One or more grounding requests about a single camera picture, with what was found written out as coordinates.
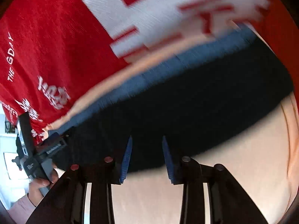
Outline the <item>person's left hand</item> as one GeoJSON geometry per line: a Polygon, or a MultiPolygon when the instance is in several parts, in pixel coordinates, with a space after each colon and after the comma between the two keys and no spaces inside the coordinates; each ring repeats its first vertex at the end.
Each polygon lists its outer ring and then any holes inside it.
{"type": "Polygon", "coordinates": [[[46,187],[52,188],[57,180],[59,180],[59,176],[55,169],[51,172],[51,181],[42,178],[35,178],[32,180],[29,184],[29,192],[27,194],[30,202],[37,207],[44,197],[40,192],[40,189],[46,187]]]}

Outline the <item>pink sleeve left forearm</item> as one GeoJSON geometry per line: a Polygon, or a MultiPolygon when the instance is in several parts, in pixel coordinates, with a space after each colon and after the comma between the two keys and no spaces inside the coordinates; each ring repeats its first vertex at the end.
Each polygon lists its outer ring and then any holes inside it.
{"type": "Polygon", "coordinates": [[[26,194],[13,204],[8,210],[8,214],[15,223],[25,224],[35,208],[29,200],[28,194],[26,194]]]}

